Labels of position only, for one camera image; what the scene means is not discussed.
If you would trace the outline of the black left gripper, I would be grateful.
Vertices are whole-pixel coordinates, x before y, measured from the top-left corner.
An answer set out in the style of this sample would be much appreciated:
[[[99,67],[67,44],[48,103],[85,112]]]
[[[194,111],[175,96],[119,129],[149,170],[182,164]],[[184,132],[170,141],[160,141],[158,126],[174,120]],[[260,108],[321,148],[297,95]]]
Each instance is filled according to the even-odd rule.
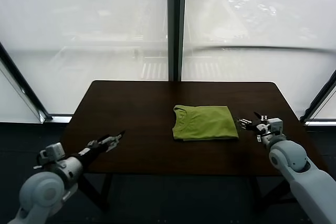
[[[77,159],[81,162],[93,162],[101,153],[114,149],[125,134],[125,130],[117,135],[104,135],[97,141],[91,141],[78,153]]]

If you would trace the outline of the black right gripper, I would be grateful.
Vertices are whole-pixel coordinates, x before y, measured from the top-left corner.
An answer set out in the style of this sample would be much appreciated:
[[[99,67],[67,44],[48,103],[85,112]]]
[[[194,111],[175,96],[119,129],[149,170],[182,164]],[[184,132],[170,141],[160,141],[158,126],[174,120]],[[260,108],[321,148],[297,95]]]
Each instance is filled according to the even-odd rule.
[[[253,131],[255,133],[268,133],[268,126],[263,123],[268,121],[268,116],[257,112],[254,112],[254,114],[260,121],[251,122],[247,119],[237,119],[237,125],[244,130],[248,129],[249,131]]]

